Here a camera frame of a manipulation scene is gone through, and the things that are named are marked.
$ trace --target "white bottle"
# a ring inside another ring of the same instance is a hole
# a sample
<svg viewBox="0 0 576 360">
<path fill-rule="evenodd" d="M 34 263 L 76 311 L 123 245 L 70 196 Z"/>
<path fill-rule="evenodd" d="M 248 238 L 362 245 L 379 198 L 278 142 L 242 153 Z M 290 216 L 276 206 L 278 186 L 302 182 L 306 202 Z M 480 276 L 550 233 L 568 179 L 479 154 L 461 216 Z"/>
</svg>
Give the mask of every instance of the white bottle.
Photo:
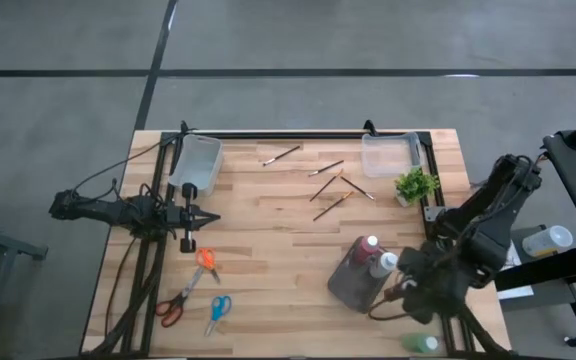
<svg viewBox="0 0 576 360">
<path fill-rule="evenodd" d="M 521 245 L 528 255 L 540 257 L 570 247 L 572 243 L 570 231 L 563 226 L 555 225 L 528 236 L 523 239 Z"/>
<path fill-rule="evenodd" d="M 377 261 L 375 261 L 375 263 L 370 266 L 370 275 L 376 279 L 388 275 L 393 270 L 395 270 L 395 267 L 397 267 L 398 259 L 399 258 L 397 255 L 393 253 L 383 253 L 379 259 L 377 259 Z"/>
</svg>

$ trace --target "plastic container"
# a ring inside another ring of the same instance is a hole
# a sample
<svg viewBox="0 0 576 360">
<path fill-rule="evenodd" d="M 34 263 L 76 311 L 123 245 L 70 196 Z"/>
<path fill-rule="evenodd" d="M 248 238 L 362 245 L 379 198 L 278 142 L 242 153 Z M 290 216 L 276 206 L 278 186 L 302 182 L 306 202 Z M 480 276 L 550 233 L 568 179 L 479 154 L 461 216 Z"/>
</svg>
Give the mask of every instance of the plastic container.
<svg viewBox="0 0 576 360">
<path fill-rule="evenodd" d="M 397 260 L 399 257 L 391 252 L 381 254 L 379 259 L 370 266 L 370 276 L 379 279 L 390 274 L 397 267 Z"/>
<path fill-rule="evenodd" d="M 551 254 L 572 245 L 572 234 L 563 226 L 555 225 L 532 234 L 521 241 L 526 254 L 532 257 Z"/>
<path fill-rule="evenodd" d="M 424 165 L 415 132 L 399 136 L 361 137 L 361 165 L 369 177 L 397 177 Z"/>
<path fill-rule="evenodd" d="M 359 240 L 359 245 L 352 256 L 357 265 L 365 263 L 372 254 L 379 251 L 379 240 L 376 236 L 361 236 Z"/>
<path fill-rule="evenodd" d="M 168 183 L 178 188 L 184 183 L 192 183 L 200 195 L 208 196 L 215 188 L 223 159 L 223 146 L 219 139 L 186 135 L 179 161 Z"/>
</svg>

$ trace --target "pink bottle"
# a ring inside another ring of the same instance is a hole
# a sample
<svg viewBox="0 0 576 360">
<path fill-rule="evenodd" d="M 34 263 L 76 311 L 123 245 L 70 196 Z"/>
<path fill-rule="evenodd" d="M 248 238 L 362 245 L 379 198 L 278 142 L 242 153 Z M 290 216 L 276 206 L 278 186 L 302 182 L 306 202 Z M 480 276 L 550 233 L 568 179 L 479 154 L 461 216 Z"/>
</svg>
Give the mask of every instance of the pink bottle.
<svg viewBox="0 0 576 360">
<path fill-rule="evenodd" d="M 357 244 L 355 248 L 355 253 L 353 254 L 353 262 L 361 265 L 368 260 L 368 258 L 379 251 L 379 240 L 376 236 L 362 236 L 361 241 Z"/>
</svg>

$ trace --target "scissors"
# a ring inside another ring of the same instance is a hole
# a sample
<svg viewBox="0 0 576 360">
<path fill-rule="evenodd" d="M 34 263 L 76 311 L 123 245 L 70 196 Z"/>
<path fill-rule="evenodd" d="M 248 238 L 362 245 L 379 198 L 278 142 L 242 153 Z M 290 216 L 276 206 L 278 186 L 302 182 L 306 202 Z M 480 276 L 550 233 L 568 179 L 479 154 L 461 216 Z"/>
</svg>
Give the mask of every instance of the scissors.
<svg viewBox="0 0 576 360">
<path fill-rule="evenodd" d="M 217 321 L 230 312 L 230 308 L 232 308 L 232 299 L 230 296 L 215 296 L 215 298 L 212 299 L 211 306 L 212 317 L 210 318 L 210 323 L 208 323 L 208 328 L 206 329 L 204 336 L 209 336 L 212 333 L 212 329 L 215 328 Z"/>
<path fill-rule="evenodd" d="M 157 304 L 155 307 L 155 314 L 164 317 L 161 319 L 161 326 L 170 327 L 181 318 L 181 315 L 184 313 L 184 302 L 186 302 L 188 295 L 195 287 L 197 281 L 199 281 L 201 274 L 203 273 L 204 268 L 200 266 L 197 268 L 197 271 L 195 271 L 195 275 L 193 275 L 190 282 L 179 294 L 177 294 L 177 296 L 171 300 L 162 301 Z"/>
<path fill-rule="evenodd" d="M 215 251 L 213 249 L 200 248 L 195 254 L 195 259 L 199 266 L 210 270 L 212 277 L 215 278 L 217 284 L 221 284 L 217 270 L 215 269 Z"/>
</svg>

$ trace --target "red scissors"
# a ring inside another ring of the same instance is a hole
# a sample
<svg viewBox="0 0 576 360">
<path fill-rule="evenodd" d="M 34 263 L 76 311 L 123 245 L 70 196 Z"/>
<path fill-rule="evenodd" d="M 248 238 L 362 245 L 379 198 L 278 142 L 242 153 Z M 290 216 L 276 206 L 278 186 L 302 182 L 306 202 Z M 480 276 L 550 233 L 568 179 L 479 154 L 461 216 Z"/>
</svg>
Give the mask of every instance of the red scissors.
<svg viewBox="0 0 576 360">
<path fill-rule="evenodd" d="M 201 278 L 201 274 L 204 273 L 203 266 L 197 268 L 195 271 L 195 275 L 193 275 L 192 279 L 186 285 L 186 287 L 175 296 L 171 300 L 162 301 L 155 307 L 155 314 L 158 316 L 163 316 L 164 318 L 161 319 L 161 326 L 163 327 L 170 327 L 173 326 L 179 319 L 181 315 L 184 313 L 184 303 L 190 295 L 190 292 L 197 284 L 197 281 Z"/>
<path fill-rule="evenodd" d="M 215 264 L 215 250 L 207 249 L 207 248 L 199 248 L 195 253 L 195 259 L 197 260 L 197 264 L 199 266 L 204 267 L 210 270 L 212 277 L 215 278 L 217 284 L 221 284 L 221 280 L 219 279 L 219 275 L 217 275 Z"/>
</svg>

